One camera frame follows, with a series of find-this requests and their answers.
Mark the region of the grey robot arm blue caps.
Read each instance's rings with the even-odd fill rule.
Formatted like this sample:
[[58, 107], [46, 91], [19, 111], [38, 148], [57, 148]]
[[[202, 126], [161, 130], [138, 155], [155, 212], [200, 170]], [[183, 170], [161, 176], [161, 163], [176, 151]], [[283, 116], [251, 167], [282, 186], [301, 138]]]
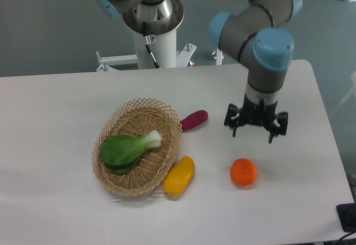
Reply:
[[[96, 0], [111, 18], [122, 17], [134, 33], [140, 68], [178, 66], [176, 41], [164, 41], [181, 25], [184, 9], [180, 0]], [[282, 30], [300, 11], [303, 0], [248, 0], [240, 14], [218, 13], [208, 35], [218, 51], [248, 69], [242, 107], [230, 104], [224, 125], [231, 130], [244, 125], [265, 128], [270, 138], [285, 135], [288, 113], [276, 113], [279, 92], [291, 63], [294, 40]]]

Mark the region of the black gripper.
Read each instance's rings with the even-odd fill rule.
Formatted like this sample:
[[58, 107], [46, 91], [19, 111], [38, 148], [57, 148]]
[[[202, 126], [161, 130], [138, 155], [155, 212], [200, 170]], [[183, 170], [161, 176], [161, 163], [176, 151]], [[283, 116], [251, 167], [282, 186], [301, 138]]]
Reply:
[[288, 112], [275, 114], [277, 104], [266, 105], [264, 100], [255, 104], [245, 95], [242, 108], [229, 104], [224, 126], [233, 131], [234, 138], [237, 128], [246, 124], [263, 126], [269, 132], [268, 143], [271, 144], [275, 137], [286, 135], [288, 127]]

